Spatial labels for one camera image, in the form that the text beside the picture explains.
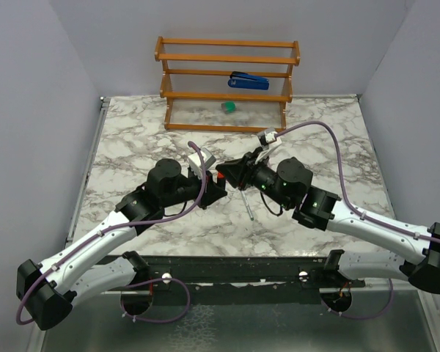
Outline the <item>black orange highlighter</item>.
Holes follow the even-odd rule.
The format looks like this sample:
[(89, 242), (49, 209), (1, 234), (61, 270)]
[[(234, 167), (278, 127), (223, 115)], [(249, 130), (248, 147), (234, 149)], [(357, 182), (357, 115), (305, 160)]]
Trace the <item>black orange highlighter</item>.
[(217, 186), (222, 189), (225, 189), (225, 184), (226, 184), (225, 178), (218, 178), (218, 174), (217, 174)]

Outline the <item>thin white green pen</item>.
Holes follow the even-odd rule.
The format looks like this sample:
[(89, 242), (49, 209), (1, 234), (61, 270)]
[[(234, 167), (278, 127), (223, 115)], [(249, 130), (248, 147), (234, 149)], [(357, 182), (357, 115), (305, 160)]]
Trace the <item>thin white green pen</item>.
[(250, 205), (249, 205), (248, 199), (247, 199), (247, 197), (246, 197), (244, 191), (241, 191), (241, 197), (242, 197), (242, 200), (243, 200), (244, 206), (245, 206), (245, 208), (246, 208), (246, 212), (248, 213), (248, 216), (249, 216), (250, 220), (251, 220), (251, 221), (254, 221), (254, 214), (253, 214), (253, 212), (252, 212), (252, 209), (250, 208)]

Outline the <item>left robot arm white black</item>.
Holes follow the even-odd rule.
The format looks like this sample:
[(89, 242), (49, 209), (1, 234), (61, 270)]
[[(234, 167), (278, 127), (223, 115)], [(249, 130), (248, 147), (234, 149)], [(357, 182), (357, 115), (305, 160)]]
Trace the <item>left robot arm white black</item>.
[[(215, 161), (205, 150), (194, 153), (188, 157), (188, 174), (183, 175), (176, 160), (161, 159), (146, 182), (126, 194), (84, 237), (38, 263), (31, 259), (21, 263), (16, 279), (17, 324), (36, 323), (45, 331), (99, 293), (149, 285), (148, 266), (138, 254), (124, 254), (106, 265), (99, 261), (151, 226), (178, 220), (225, 197), (224, 182), (214, 181), (209, 170)], [(22, 312), (28, 312), (30, 319), (22, 320)]]

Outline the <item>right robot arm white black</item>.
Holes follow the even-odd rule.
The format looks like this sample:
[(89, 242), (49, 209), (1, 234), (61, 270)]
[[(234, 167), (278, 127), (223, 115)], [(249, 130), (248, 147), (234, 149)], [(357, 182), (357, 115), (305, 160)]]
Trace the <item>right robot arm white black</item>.
[(399, 279), (417, 289), (440, 294), (440, 223), (408, 224), (347, 204), (340, 196), (312, 185), (313, 173), (297, 158), (276, 169), (255, 154), (218, 164), (216, 170), (234, 188), (254, 187), (300, 225), (351, 235), (383, 248), (378, 253), (332, 252), (322, 269), (323, 281), (338, 287), (348, 280)]

